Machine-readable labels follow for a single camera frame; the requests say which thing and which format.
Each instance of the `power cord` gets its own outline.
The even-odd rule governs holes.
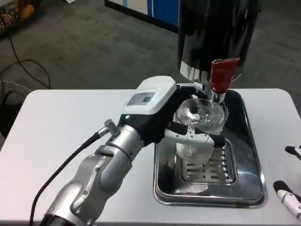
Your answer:
[[[5,20],[4,20],[4,18],[3,18],[2,15],[0,15],[0,19],[1,19],[2,23],[4,24],[5,29],[9,32],[8,27],[7,27],[7,24],[5,23]],[[14,44],[13,44],[13,40],[12,40],[12,38],[11,38],[11,35],[10,35],[9,33],[8,33],[8,38],[9,38],[10,45],[11,45],[11,47],[12,47],[13,53],[14,53],[15,58],[17,59],[17,61],[14,62],[14,63],[12,63],[11,65],[9,65],[9,66],[8,66],[7,68],[5,68],[2,72],[0,72],[0,76],[4,73],[4,71],[6,71],[8,68],[10,68],[13,64],[18,63],[18,64],[23,68],[23,70],[24,70],[24,71],[25,71],[32,79],[34,79],[35,81],[37,81],[37,82],[40,83],[41,85],[47,87],[48,89],[51,89],[50,76],[49,76],[49,74],[47,73],[46,69],[45,69],[39,62],[37,62],[37,61],[35,61],[35,60],[31,60],[31,59],[20,60],[19,57],[18,57],[18,55],[17,55],[17,53],[16,53],[16,49],[15,49],[15,46],[14,46]],[[38,79],[36,79],[34,76],[32,76],[32,75],[29,73],[29,71],[23,66],[23,64],[22,64],[23,61],[32,61],[32,62],[35,62],[36,64],[38,64],[38,65],[45,71],[45,73],[46,73],[46,75],[47,75],[47,77],[48,77],[49,85],[47,85],[47,84],[41,82],[40,80],[38,80]]]
[[[48,85],[46,85],[47,87],[50,87],[51,89],[51,79],[50,79],[50,75],[48,74],[48,72],[46,71],[46,69],[36,60],[32,60],[32,59],[25,59],[25,60],[20,60],[20,62],[33,62],[36,63],[38,66],[40,66],[40,68],[43,69],[43,71],[45,72],[47,78],[48,78]],[[6,68],[4,68],[1,72],[0,72],[0,77],[4,74],[4,72],[6,72],[8,69],[10,69],[13,65],[18,64],[19,61],[15,61],[13,63],[11,63],[10,65],[8,65]]]
[[[51,175],[51,177],[45,182],[45,184],[41,187],[41,189],[38,191],[36,196],[34,197],[34,200],[32,202],[32,210],[30,212],[30,219],[29,219],[29,226],[33,226],[33,217],[34,212],[37,206],[37,202],[39,197],[41,196],[42,192],[47,188],[47,186],[56,178],[56,176],[68,165],[68,163],[71,162],[72,159],[75,158],[81,151],[89,147],[91,144],[93,144],[95,141],[97,141],[100,138],[100,135],[98,132],[93,134],[88,140],[86,140],[72,155],[69,156],[68,159],[66,159],[62,165]]]
[[[14,81],[5,81],[5,80],[2,80],[2,81],[5,82],[5,83],[13,83],[13,84],[15,84],[15,85],[17,85],[17,86],[20,86],[20,87],[22,87],[22,88],[24,88],[24,89],[26,89],[26,90],[32,92],[31,89],[29,89],[29,88],[27,88],[27,87],[25,87],[25,86],[22,86],[22,85],[20,85],[20,84],[14,82]]]

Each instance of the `stainless steel drip tray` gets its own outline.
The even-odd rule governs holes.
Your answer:
[[[240,103],[238,107],[239,102],[228,102],[234,117],[228,119],[221,133],[227,144],[215,148],[209,162],[181,159],[176,145],[164,139],[155,145],[154,194],[159,202],[240,208],[264,204],[264,177],[246,111]]]

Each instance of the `clear plastic cup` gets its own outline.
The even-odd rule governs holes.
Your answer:
[[[220,135],[228,117],[228,109],[224,103],[212,104],[207,99],[194,98],[184,101],[176,112],[176,120],[189,126],[189,130]],[[213,148],[198,148],[197,146],[177,144],[177,153],[181,158],[197,159],[202,163],[209,161]]]

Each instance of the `gray carpet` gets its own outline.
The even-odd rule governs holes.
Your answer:
[[[20,58],[38,60],[55,89],[134,89],[150,76],[183,81],[176,67],[177,34],[104,6],[102,0],[66,4],[44,0],[45,12],[13,36]],[[280,88],[301,113],[301,1],[265,0],[243,75],[233,88]],[[8,40],[0,41],[0,68],[15,61]],[[26,67],[47,82],[41,69]],[[3,77],[43,89],[14,66]],[[7,83],[6,91],[28,91]]]

